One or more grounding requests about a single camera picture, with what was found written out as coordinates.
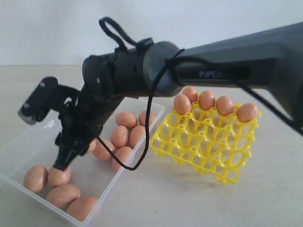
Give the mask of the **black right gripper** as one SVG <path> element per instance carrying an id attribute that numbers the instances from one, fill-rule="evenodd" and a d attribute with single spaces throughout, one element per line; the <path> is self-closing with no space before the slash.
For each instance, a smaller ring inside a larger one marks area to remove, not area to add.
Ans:
<path id="1" fill-rule="evenodd" d="M 62 131 L 59 135 L 59 151 L 53 168 L 64 171 L 100 134 L 103 125 L 123 100 L 112 95 L 102 100 L 87 85 L 83 85 L 75 102 L 65 105 L 65 113 L 59 114 Z"/>

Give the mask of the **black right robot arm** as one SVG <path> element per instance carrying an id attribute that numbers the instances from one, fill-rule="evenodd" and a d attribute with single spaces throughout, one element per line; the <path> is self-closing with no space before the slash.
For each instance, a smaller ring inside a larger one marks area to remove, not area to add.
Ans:
<path id="1" fill-rule="evenodd" d="M 171 97 L 184 86 L 240 87 L 303 131 L 303 25 L 296 23 L 189 49 L 134 41 L 109 17 L 99 25 L 118 47 L 82 65 L 84 85 L 61 116 L 55 144 L 83 155 L 125 97 Z"/>

